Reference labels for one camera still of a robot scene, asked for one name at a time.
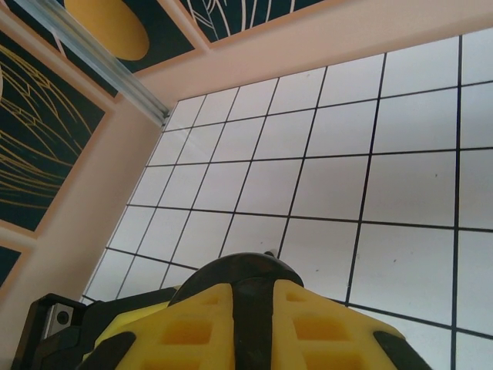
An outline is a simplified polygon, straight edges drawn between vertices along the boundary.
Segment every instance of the grid pattern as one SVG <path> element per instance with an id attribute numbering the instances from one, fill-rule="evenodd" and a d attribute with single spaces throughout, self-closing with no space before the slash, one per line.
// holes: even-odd
<path id="1" fill-rule="evenodd" d="M 432 368 L 488 368 L 492 65 L 490 29 L 181 101 L 84 299 L 275 249 Z"/>

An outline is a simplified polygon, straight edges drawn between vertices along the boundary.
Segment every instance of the white tiled floor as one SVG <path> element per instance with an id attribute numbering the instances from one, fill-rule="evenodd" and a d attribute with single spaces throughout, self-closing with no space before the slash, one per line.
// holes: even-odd
<path id="1" fill-rule="evenodd" d="M 491 45 L 486 30 L 183 100 L 85 300 L 277 249 L 433 368 L 492 368 Z"/>

